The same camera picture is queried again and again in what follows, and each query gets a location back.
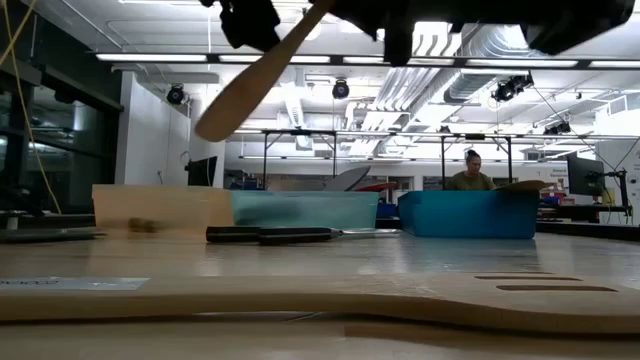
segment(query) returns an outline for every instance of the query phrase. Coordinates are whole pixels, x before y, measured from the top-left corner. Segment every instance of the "ceiling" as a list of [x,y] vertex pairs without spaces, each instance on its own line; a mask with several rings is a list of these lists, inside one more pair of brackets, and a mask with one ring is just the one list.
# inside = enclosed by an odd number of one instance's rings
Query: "ceiling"
[[[231,48],[222,33],[218,19],[219,9],[206,9],[199,5],[170,5],[189,0],[47,0],[37,4],[37,11],[49,21],[69,32],[91,49],[97,52],[180,52],[180,53],[255,53],[243,47]],[[284,36],[302,16],[302,9],[308,7],[306,0],[273,0],[281,17],[281,25],[277,28],[280,36]],[[421,39],[431,41],[431,46],[419,47],[417,55],[453,55],[465,44],[473,41],[476,26],[467,25],[458,38],[442,33],[433,26],[416,30]],[[640,58],[640,14],[634,14],[631,20],[606,34],[587,41],[561,56],[580,57],[621,57]],[[342,54],[342,55],[378,55],[382,54],[384,45],[381,41],[373,42],[371,38],[354,30],[353,26],[331,15],[325,16],[321,26],[312,33],[313,39],[303,43],[298,53],[302,54]],[[131,67],[141,77],[152,81],[157,89],[166,89],[169,81],[162,81],[171,75],[186,76],[195,74],[202,79],[218,75],[219,80],[207,80],[209,84],[187,84],[185,88],[195,94],[208,94],[211,88],[217,90],[228,84],[245,66],[243,65],[145,65]],[[434,131],[440,125],[448,125],[454,132],[493,132],[501,129],[504,132],[532,131],[534,123],[547,119],[567,110],[571,114],[571,122],[576,126],[588,126],[593,122],[595,110],[607,105],[607,101],[619,98],[622,91],[640,91],[640,72],[597,72],[597,71],[532,71],[535,86],[540,92],[528,89],[516,100],[498,109],[491,104],[488,94],[495,86],[495,81],[505,77],[496,77],[483,89],[470,97],[464,106],[426,106],[434,103],[432,91],[437,94],[434,83],[444,78],[449,70],[417,70],[411,74],[403,73],[404,82],[398,83],[397,99],[409,96],[413,88],[420,90],[410,106],[401,109],[407,114],[390,115],[380,122],[389,126],[400,126],[410,129],[419,126],[418,131]],[[310,81],[324,75],[329,79]],[[286,126],[286,120],[294,124],[292,108],[299,108],[315,126],[323,128],[363,126],[366,120],[366,107],[361,112],[355,110],[351,116],[359,120],[349,120],[351,107],[358,103],[375,104],[378,95],[382,95],[385,84],[391,80],[392,73],[388,67],[345,67],[345,66],[297,66],[287,69],[277,86],[272,89],[265,101],[256,109],[247,124],[251,127]],[[422,82],[415,77],[423,76]],[[351,88],[350,98],[334,100],[331,90],[335,78],[346,78]],[[297,83],[305,89],[297,88],[295,101],[287,102],[291,96],[282,84]],[[541,132],[543,127],[535,130]],[[374,130],[374,128],[351,128]]]

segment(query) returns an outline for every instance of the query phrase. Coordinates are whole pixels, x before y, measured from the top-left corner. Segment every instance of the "table surface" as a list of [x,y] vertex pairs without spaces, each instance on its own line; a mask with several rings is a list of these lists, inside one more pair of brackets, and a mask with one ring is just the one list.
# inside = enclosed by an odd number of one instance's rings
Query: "table surface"
[[[640,289],[635,243],[537,234],[535,240],[407,234],[288,247],[207,245],[204,237],[112,235],[0,245],[0,277],[552,272]],[[0,326],[3,359],[635,359],[640,339],[554,339],[325,314],[199,316]]]

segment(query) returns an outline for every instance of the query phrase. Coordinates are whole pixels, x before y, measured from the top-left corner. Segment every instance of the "security camera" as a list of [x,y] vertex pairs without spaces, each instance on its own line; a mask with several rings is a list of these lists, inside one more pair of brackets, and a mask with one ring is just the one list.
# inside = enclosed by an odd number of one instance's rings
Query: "security camera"
[[182,105],[189,100],[189,95],[184,92],[183,84],[173,84],[171,85],[171,90],[167,94],[167,101],[169,104],[173,105]]
[[347,80],[337,79],[336,84],[333,86],[333,98],[337,100],[345,99],[349,96],[349,85]]

